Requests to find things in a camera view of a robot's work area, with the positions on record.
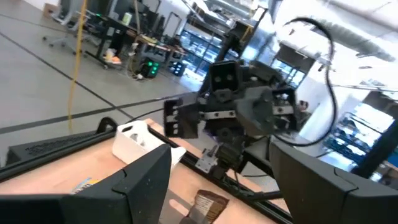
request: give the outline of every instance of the window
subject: window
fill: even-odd
[[[293,88],[299,87],[305,78],[305,73],[277,59],[273,61],[271,67],[280,72],[285,82]]]

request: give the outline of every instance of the gray floor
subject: gray floor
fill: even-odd
[[[63,28],[43,18],[40,10],[24,1],[0,2],[0,105],[2,105],[0,162],[2,164],[9,146],[69,134],[67,121],[34,128],[21,129],[19,126],[67,115],[70,80],[61,73],[72,76],[75,57],[67,49],[62,49],[60,46],[50,48],[42,42],[44,35],[62,36],[63,32],[57,29]],[[197,83],[191,82],[186,77],[178,78],[169,73],[161,73],[145,83],[135,82],[120,75],[118,71],[104,70],[92,58],[82,59],[78,81],[100,97],[81,86],[76,86],[73,114],[186,93],[195,91],[199,87]],[[137,116],[161,107],[162,102],[159,101],[124,108],[123,113],[114,110],[74,119],[73,133],[94,130],[104,116],[110,116],[118,123],[125,123],[129,120],[129,116]],[[160,112],[151,114],[148,118],[162,122]],[[213,146],[213,141],[204,135],[190,142],[200,149]],[[306,149],[306,152],[313,156],[322,153],[320,147]],[[249,164],[243,174],[263,173]],[[267,190],[277,189],[275,181],[268,177],[251,179]]]

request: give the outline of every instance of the wooden tabletop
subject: wooden tabletop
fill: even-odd
[[[163,127],[153,120],[146,122],[156,131],[163,133]],[[192,154],[200,157],[201,151],[182,139],[172,139]],[[122,169],[126,164],[112,154],[114,139],[103,141],[57,161],[34,169],[13,179],[0,183],[0,194],[68,194],[79,183],[91,177],[102,180]],[[239,176],[241,184],[259,192],[261,187]],[[230,199],[225,211],[218,217],[217,223],[274,223],[229,193],[207,181],[188,167],[178,164],[172,172],[169,189],[184,201],[193,205],[198,190],[210,190]],[[283,200],[273,203],[287,210]]]

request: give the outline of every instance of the computer monitor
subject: computer monitor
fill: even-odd
[[[148,7],[141,2],[137,2],[137,8],[138,13],[143,13],[148,10]],[[134,3],[132,3],[131,0],[117,0],[113,11],[119,15],[119,20],[123,19],[124,13],[126,12],[130,12],[132,14],[136,13]]]

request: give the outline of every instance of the box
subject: box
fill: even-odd
[[[51,18],[51,13],[55,12],[58,9],[58,6],[45,3],[44,4],[44,9],[43,9],[43,16],[46,18]]]
[[[162,144],[165,143],[149,132],[145,121],[133,121],[118,126],[112,153],[124,163],[130,164]],[[171,171],[186,151],[183,147],[172,148]]]

